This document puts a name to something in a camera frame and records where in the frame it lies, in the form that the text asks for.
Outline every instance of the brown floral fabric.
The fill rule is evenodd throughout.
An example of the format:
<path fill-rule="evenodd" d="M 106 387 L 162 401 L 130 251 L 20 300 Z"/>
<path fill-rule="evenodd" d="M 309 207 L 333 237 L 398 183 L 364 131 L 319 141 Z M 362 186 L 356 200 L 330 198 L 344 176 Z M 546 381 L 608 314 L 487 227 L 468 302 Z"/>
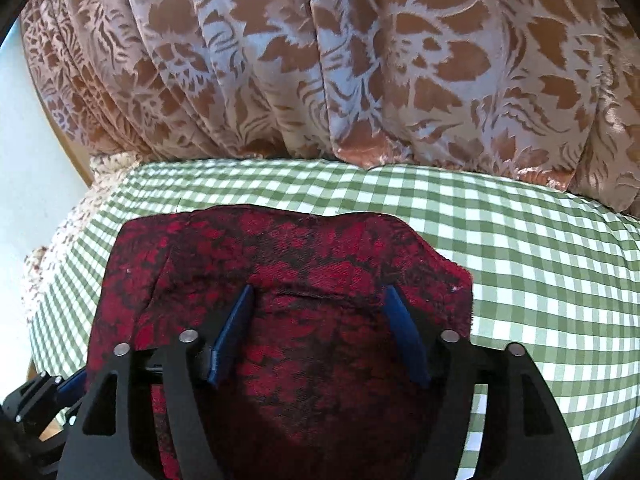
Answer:
<path fill-rule="evenodd" d="M 22 31 L 94 153 L 429 164 L 639 208 L 640 41 L 613 0 L 31 0 Z"/>

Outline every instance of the green gingham fabric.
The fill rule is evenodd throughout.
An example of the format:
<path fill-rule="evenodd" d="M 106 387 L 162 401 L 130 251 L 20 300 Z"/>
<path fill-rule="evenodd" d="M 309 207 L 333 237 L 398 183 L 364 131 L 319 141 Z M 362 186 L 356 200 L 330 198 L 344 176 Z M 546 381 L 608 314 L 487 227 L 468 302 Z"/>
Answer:
<path fill-rule="evenodd" d="M 319 215 L 375 211 L 407 222 L 474 277 L 476 344 L 522 341 L 570 428 L 586 478 L 640 415 L 640 221 L 543 187 L 415 166 L 205 160 L 134 170 L 70 248 L 31 327 L 39 370 L 84 364 L 100 283 L 120 227 L 158 213 L 251 203 Z M 459 479 L 472 475 L 479 386 Z"/>

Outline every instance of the cream lace fabric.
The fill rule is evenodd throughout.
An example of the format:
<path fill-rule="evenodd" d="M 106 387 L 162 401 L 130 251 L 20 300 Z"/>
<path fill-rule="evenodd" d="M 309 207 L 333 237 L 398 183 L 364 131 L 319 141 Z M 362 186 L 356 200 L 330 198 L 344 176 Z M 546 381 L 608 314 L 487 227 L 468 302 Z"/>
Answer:
<path fill-rule="evenodd" d="M 141 162 L 140 155 L 133 152 L 92 157 L 94 183 L 56 229 L 51 244 L 48 247 L 37 248 L 25 258 L 20 293 L 29 323 L 33 320 L 42 295 L 55 277 L 69 247 L 129 171 L 138 167 Z"/>

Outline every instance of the red and black patterned fabric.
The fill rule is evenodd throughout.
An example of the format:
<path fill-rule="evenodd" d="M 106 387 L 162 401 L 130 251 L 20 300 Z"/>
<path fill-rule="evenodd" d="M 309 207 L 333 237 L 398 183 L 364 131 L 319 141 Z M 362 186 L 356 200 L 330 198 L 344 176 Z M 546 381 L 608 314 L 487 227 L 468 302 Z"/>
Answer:
<path fill-rule="evenodd" d="M 237 480 L 402 478 L 434 401 L 401 362 L 383 286 L 468 336 L 472 280 L 391 216 L 243 205 L 127 222 L 102 284 L 89 383 L 118 343 L 167 344 L 245 283 L 256 304 L 235 371 L 198 400 L 221 467 Z M 164 472 L 177 479 L 161 386 L 153 396 Z"/>

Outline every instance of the silver rivet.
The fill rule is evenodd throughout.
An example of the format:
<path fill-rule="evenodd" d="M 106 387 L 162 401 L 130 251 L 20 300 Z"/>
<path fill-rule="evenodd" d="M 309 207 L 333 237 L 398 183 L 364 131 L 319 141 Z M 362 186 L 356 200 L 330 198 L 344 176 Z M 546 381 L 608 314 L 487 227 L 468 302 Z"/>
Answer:
<path fill-rule="evenodd" d="M 447 343 L 457 343 L 460 341 L 460 335 L 455 330 L 445 330 L 440 337 Z"/>
<path fill-rule="evenodd" d="M 524 349 L 524 346 L 522 346 L 520 343 L 511 343 L 509 346 L 507 346 L 507 348 L 509 349 L 509 352 L 511 352 L 511 354 L 515 355 L 516 357 L 521 357 L 527 353 L 527 351 Z"/>
<path fill-rule="evenodd" d="M 131 347 L 129 346 L 129 343 L 120 343 L 119 345 L 116 345 L 113 348 L 113 353 L 116 354 L 118 357 L 122 357 L 123 355 L 126 355 L 129 353 L 129 349 Z"/>
<path fill-rule="evenodd" d="M 198 333 L 195 330 L 185 330 L 180 334 L 180 341 L 183 343 L 191 343 L 196 341 Z"/>

